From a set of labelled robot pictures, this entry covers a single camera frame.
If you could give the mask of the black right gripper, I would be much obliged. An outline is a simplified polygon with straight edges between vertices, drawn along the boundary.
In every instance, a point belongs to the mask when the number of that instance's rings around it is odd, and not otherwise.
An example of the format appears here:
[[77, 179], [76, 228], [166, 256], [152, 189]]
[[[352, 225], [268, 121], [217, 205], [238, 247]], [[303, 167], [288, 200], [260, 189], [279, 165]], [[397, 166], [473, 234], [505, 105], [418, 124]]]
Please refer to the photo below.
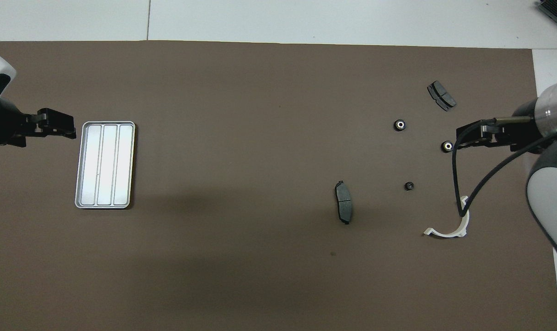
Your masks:
[[[510, 147], [516, 152], [532, 142], [542, 138], [534, 120], [534, 112], [538, 98], [520, 105], [510, 116], [494, 119], [478, 120], [456, 129], [453, 150], [472, 147]], [[484, 138], [483, 126], [496, 126], [499, 131], [492, 138]]]

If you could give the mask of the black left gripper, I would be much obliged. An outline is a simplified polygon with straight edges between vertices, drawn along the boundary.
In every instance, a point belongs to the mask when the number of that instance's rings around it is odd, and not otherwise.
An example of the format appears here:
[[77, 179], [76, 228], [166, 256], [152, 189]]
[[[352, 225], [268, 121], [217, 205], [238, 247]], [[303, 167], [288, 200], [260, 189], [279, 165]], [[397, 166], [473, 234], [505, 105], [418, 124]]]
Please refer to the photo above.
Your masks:
[[22, 113], [12, 102], [0, 98], [0, 145], [26, 147], [27, 137], [59, 136], [71, 140], [77, 138], [74, 117], [50, 108], [37, 111], [37, 126], [30, 122], [31, 115]]

